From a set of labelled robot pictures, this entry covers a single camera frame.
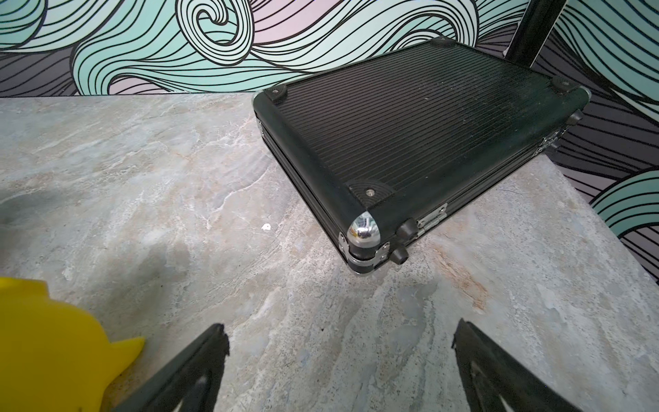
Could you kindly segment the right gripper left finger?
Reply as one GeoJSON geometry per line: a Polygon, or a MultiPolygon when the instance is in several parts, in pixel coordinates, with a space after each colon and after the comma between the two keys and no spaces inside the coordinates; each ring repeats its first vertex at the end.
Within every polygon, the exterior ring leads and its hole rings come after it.
{"type": "Polygon", "coordinates": [[[115,410],[212,411],[229,356],[224,325],[213,324],[115,410]]]}

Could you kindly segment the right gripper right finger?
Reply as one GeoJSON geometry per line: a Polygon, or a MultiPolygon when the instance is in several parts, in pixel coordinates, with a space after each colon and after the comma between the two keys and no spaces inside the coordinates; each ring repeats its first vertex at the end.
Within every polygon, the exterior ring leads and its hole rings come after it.
{"type": "Polygon", "coordinates": [[[578,411],[475,324],[460,319],[451,348],[472,411],[578,411]]]}

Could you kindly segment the yellow piggy bank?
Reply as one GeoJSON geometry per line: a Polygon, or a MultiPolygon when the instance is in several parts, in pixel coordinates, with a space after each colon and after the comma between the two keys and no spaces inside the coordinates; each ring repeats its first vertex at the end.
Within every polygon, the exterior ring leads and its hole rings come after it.
{"type": "Polygon", "coordinates": [[[98,411],[144,345],[142,336],[111,342],[89,312],[53,300],[44,281],[1,280],[3,411],[98,411]]]}

